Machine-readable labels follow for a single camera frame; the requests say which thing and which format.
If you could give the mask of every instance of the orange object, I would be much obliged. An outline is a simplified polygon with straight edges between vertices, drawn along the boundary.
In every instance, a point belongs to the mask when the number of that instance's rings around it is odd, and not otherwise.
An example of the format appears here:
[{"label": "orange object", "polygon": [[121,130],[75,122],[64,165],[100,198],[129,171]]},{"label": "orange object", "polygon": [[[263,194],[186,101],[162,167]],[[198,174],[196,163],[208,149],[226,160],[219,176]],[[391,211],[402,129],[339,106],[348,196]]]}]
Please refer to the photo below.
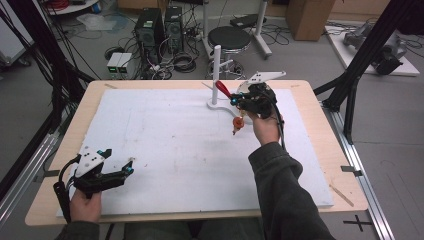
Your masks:
[{"label": "orange object", "polygon": [[242,127],[244,127],[243,117],[235,117],[233,119],[233,126],[234,126],[233,135],[235,135],[237,131],[239,131]]}]

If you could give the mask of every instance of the red object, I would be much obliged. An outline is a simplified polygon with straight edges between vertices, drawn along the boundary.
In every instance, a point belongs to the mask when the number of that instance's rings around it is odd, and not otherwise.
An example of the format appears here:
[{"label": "red object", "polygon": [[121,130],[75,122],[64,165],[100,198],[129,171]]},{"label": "red object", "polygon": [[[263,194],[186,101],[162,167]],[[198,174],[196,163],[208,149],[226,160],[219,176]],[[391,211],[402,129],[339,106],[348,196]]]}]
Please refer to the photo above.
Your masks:
[{"label": "red object", "polygon": [[238,129],[244,127],[244,120],[243,120],[243,118],[242,117],[235,117],[233,119],[233,126],[235,128],[238,128]]},{"label": "red object", "polygon": [[216,88],[218,88],[219,91],[221,91],[223,94],[225,94],[225,96],[227,96],[229,99],[231,99],[231,93],[230,91],[228,91],[227,87],[221,82],[221,81],[216,81],[215,83]]}]

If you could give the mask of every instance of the floor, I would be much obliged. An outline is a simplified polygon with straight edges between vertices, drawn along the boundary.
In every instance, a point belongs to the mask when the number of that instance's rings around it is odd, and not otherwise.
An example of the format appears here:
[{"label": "floor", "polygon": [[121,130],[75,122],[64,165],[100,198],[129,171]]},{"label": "floor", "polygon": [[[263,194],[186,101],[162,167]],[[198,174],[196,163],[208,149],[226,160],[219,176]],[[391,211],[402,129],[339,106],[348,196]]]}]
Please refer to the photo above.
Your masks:
[{"label": "floor", "polygon": [[[76,25],[75,16],[62,19],[75,45],[91,68],[102,78],[109,79],[104,58],[106,49],[125,43],[120,40],[131,36],[134,23],[128,18],[103,12],[109,20],[117,21],[113,31],[84,31]],[[224,16],[220,25],[228,25],[231,16]],[[217,20],[211,20],[211,27]],[[285,27],[284,19],[269,18],[267,24]],[[284,79],[307,80],[312,88],[319,87],[341,75],[344,68],[327,36],[317,42],[294,41],[289,33],[282,33],[288,45],[270,45],[272,56],[264,60],[260,49],[253,43],[249,49],[234,57],[241,62],[245,75],[256,71],[285,70]],[[265,41],[272,39],[264,36]],[[279,37],[281,43],[286,40]],[[175,73],[172,79],[203,79],[208,57],[202,44],[198,44],[200,56],[197,68],[189,74]],[[423,49],[414,49],[424,55]],[[79,68],[93,75],[91,70],[77,58]],[[408,51],[406,58],[422,73],[424,59]],[[330,92],[318,96],[324,100]],[[353,122],[353,141],[359,153],[372,187],[382,206],[395,238],[424,239],[424,76],[377,76],[364,74],[358,85]],[[43,79],[37,66],[23,67],[15,64],[0,73],[0,179],[31,137],[50,113],[51,88]],[[1,239],[53,239],[61,226],[35,228],[25,225],[24,219],[40,183],[35,181],[19,200],[8,220],[0,228]],[[369,221],[366,212],[356,213],[360,219]],[[375,239],[372,226],[342,224],[342,220],[354,220],[353,214],[338,216],[322,215],[337,239]],[[104,238],[107,225],[102,225]],[[111,239],[122,239],[123,225],[117,224]]]}]

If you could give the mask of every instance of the hand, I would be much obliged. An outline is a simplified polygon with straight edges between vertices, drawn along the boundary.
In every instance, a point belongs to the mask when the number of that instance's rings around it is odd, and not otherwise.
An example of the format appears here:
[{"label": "hand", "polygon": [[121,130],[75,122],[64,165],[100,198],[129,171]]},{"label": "hand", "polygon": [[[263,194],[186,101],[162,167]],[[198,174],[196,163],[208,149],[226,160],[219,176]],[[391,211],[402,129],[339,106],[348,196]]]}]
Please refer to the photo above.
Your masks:
[{"label": "hand", "polygon": [[71,220],[99,222],[102,210],[102,192],[94,193],[91,199],[88,199],[83,192],[76,189],[70,203]]},{"label": "hand", "polygon": [[267,119],[262,119],[256,113],[252,112],[247,112],[247,115],[253,121],[253,131],[261,146],[279,141],[280,131],[278,130],[278,123],[275,117],[271,115]]}]

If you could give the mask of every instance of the table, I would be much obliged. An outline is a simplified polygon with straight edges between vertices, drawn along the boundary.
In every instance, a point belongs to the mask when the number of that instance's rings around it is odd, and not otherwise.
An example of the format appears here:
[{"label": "table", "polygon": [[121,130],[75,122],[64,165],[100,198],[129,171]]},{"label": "table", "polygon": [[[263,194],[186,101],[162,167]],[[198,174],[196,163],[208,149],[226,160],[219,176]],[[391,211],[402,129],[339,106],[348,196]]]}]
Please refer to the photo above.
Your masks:
[{"label": "table", "polygon": [[[96,81],[92,82],[75,113],[49,170],[60,170],[78,153],[91,119],[94,117],[102,94],[106,89],[205,89],[202,80],[168,80],[168,81]],[[228,88],[237,88],[240,81],[223,81]],[[334,136],[311,86],[301,80],[272,80],[268,84],[273,89],[290,89],[302,116],[305,128],[310,135],[312,145],[320,162],[324,176],[329,183],[334,199],[331,208],[319,209],[320,212],[363,211],[367,209],[367,200],[354,175],[342,172],[341,166],[348,165],[339,143]],[[30,226],[65,224],[65,220],[56,217],[59,203],[53,191],[57,177],[44,179],[25,222]],[[207,219],[221,217],[259,216],[259,210],[198,212],[178,214],[148,214],[103,216],[100,222],[130,222],[177,219]]]}]

